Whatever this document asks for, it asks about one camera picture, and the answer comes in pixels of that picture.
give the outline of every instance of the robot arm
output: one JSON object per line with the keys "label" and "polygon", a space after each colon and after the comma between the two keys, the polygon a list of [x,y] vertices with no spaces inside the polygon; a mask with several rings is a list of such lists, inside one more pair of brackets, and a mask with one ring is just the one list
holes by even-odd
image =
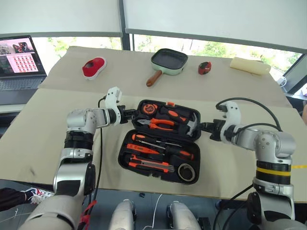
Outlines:
{"label": "robot arm", "polygon": [[256,192],[248,195],[248,219],[261,229],[284,229],[287,221],[291,221],[290,226],[300,226],[294,221],[293,185],[290,184],[291,155],[295,151],[293,137],[280,131],[244,128],[235,102],[225,102],[218,109],[225,112],[226,120],[203,123],[202,130],[212,134],[210,139],[256,153],[257,170],[253,179]]}
{"label": "robot arm", "polygon": [[97,128],[125,123],[125,106],[117,106],[122,92],[109,89],[105,108],[78,109],[68,114],[64,149],[54,177],[55,195],[44,200],[20,230],[76,230],[86,195],[95,188],[93,138]]}

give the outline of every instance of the open toolbox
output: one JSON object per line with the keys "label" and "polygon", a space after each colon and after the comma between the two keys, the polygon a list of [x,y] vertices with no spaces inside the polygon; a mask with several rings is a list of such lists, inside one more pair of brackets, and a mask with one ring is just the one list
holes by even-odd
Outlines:
{"label": "open toolbox", "polygon": [[135,129],[121,146],[118,162],[128,170],[161,180],[193,184],[200,172],[201,136],[197,110],[152,100],[139,103],[132,117]]}

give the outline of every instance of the laptop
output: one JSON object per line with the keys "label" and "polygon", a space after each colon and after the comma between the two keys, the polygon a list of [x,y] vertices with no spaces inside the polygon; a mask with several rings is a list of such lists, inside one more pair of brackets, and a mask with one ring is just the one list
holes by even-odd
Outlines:
{"label": "laptop", "polygon": [[31,36],[0,38],[0,105],[26,104],[46,76]]}

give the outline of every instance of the sponge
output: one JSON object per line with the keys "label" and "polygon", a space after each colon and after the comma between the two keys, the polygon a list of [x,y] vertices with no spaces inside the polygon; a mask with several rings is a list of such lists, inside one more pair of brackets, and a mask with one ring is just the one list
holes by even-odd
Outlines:
{"label": "sponge", "polygon": [[271,66],[268,64],[239,57],[234,57],[232,59],[230,67],[258,75],[268,74],[271,70]]}

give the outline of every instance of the beige tablecloth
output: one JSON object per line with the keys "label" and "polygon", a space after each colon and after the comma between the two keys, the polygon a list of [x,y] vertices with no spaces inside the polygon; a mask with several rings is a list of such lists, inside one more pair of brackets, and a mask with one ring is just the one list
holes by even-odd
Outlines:
{"label": "beige tablecloth", "polygon": [[[61,149],[64,147],[67,114],[76,108],[95,108],[103,94],[39,89],[0,139],[0,178],[52,184]],[[123,96],[119,104],[132,109],[136,108],[142,99],[143,97]],[[223,113],[215,109],[215,102],[172,101],[199,110],[201,122],[223,119]],[[239,108],[243,124],[273,122],[268,113],[256,105],[239,103]],[[293,155],[293,165],[306,165],[307,127],[303,120],[295,109],[270,108],[280,120],[283,130],[295,138],[297,147]],[[134,128],[131,121],[104,128],[100,188],[231,198],[252,184],[256,171],[255,152],[210,140],[210,134],[206,132],[202,132],[202,136],[195,142],[201,150],[200,176],[195,184],[171,183],[125,170],[118,164],[118,153],[126,133],[132,129]],[[94,163],[98,169],[99,131],[96,132],[94,140]],[[295,201],[307,202],[307,168],[292,169],[291,173],[291,183],[295,186]]]}
{"label": "beige tablecloth", "polygon": [[[107,92],[118,86],[123,95],[138,97],[205,100],[218,102],[229,97],[248,97],[266,105],[291,107],[279,85],[268,74],[258,76],[229,67],[231,59],[189,56],[183,71],[176,76],[163,75],[148,88],[146,81],[155,73],[153,53],[70,47],[52,68],[40,88]],[[104,57],[106,68],[93,81],[85,80],[82,66],[94,57]],[[198,65],[212,63],[206,75],[198,74]]]}

